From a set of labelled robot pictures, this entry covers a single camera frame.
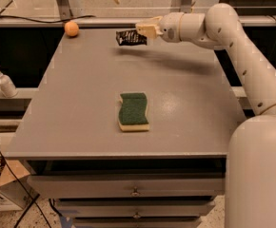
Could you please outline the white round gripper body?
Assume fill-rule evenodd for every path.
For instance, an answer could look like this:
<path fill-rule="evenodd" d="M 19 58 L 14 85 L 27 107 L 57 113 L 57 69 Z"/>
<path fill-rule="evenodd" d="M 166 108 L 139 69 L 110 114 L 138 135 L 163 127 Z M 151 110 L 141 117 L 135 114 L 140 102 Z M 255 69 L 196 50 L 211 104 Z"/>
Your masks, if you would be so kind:
<path fill-rule="evenodd" d="M 165 15 L 159 22 L 162 32 L 161 38 L 169 43 L 180 42 L 180 23 L 183 17 L 182 12 L 172 12 Z"/>

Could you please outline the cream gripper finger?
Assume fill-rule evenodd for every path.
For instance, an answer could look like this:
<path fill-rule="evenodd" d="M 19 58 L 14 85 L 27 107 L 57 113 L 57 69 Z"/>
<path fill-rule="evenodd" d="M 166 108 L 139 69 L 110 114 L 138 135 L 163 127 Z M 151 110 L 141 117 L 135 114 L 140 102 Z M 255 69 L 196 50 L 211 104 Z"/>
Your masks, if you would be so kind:
<path fill-rule="evenodd" d="M 162 16 L 142 20 L 135 25 L 136 31 L 148 39 L 156 39 L 158 36 L 163 35 L 159 26 L 161 20 Z"/>

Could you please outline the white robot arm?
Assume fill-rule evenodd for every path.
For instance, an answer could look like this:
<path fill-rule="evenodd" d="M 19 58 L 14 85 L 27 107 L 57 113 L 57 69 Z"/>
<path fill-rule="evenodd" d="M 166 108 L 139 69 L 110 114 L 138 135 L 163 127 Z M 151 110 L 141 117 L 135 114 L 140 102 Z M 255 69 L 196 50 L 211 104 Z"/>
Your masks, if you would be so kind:
<path fill-rule="evenodd" d="M 235 9 L 220 3 L 204 14 L 173 12 L 135 27 L 148 39 L 227 52 L 254 116 L 229 142 L 225 227 L 276 228 L 276 69 L 247 37 Z"/>

